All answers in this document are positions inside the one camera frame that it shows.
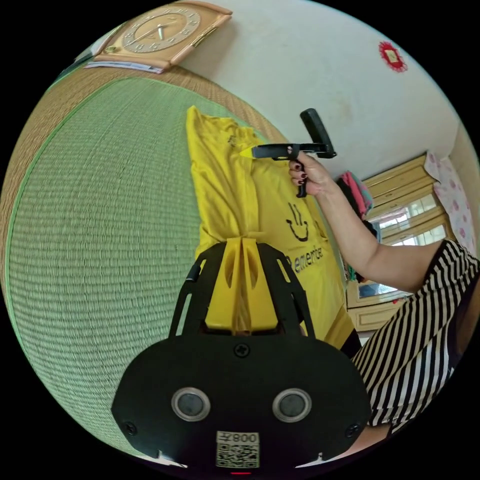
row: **yellow shirt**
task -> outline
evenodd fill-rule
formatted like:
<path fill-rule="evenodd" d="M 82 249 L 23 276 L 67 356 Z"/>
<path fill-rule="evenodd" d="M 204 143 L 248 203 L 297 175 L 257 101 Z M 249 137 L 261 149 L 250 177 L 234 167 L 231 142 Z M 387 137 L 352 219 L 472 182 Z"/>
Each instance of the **yellow shirt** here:
<path fill-rule="evenodd" d="M 315 201 L 296 196 L 288 162 L 240 156 L 262 143 L 254 130 L 195 106 L 187 111 L 186 132 L 201 218 L 195 258 L 237 237 L 281 251 L 306 292 L 315 337 L 340 349 L 354 328 L 341 271 Z"/>

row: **black and white striped top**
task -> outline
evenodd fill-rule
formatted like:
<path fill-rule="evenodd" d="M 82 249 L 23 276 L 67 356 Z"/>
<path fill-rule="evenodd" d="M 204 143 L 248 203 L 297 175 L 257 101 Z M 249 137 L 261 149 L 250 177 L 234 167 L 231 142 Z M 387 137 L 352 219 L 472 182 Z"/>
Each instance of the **black and white striped top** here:
<path fill-rule="evenodd" d="M 452 376 L 457 313 L 470 301 L 479 272 L 478 259 L 444 240 L 423 287 L 353 357 L 370 396 L 369 425 L 390 424 L 389 433 L 397 432 Z"/>

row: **clock face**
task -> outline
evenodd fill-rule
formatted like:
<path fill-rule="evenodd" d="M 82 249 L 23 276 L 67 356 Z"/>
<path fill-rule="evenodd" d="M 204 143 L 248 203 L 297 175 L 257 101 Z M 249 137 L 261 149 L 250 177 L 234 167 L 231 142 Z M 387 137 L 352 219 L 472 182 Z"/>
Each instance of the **clock face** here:
<path fill-rule="evenodd" d="M 200 25 L 200 14 L 193 8 L 174 7 L 137 19 L 124 33 L 121 44 L 136 54 L 151 53 L 176 45 Z"/>

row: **pink cloth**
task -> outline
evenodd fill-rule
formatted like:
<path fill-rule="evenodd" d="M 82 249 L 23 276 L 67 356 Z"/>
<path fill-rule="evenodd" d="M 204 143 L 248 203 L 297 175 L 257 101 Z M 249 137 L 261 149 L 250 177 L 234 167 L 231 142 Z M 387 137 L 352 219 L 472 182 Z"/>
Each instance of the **pink cloth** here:
<path fill-rule="evenodd" d="M 362 219 L 364 218 L 364 215 L 367 213 L 367 206 L 365 205 L 365 200 L 362 195 L 362 192 L 359 189 L 359 186 L 357 185 L 357 182 L 355 179 L 352 177 L 352 174 L 347 171 L 345 172 L 341 177 L 340 177 L 350 188 L 351 194 L 353 195 L 353 198 L 356 201 L 356 205 L 358 207 L 358 211 L 360 212 L 360 215 Z"/>
<path fill-rule="evenodd" d="M 431 177 L 438 180 L 433 189 L 448 214 L 451 229 L 458 243 L 476 257 L 477 242 L 472 212 L 452 162 L 448 157 L 439 160 L 434 153 L 428 152 L 424 168 Z"/>

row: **screw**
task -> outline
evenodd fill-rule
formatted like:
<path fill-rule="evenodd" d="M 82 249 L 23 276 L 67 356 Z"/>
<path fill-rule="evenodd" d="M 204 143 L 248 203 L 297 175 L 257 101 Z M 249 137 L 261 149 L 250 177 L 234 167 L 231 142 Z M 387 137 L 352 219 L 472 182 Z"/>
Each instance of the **screw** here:
<path fill-rule="evenodd" d="M 360 430 L 360 425 L 357 425 L 356 423 L 354 423 L 353 425 L 350 425 L 346 429 L 345 436 L 349 439 L 353 437 L 359 430 Z"/>
<path fill-rule="evenodd" d="M 130 421 L 126 421 L 123 424 L 123 427 L 125 428 L 126 432 L 129 435 L 136 435 L 137 434 L 137 427 Z"/>
<path fill-rule="evenodd" d="M 240 359 L 244 359 L 245 357 L 249 356 L 250 347 L 245 343 L 239 343 L 234 349 L 233 353 Z"/>

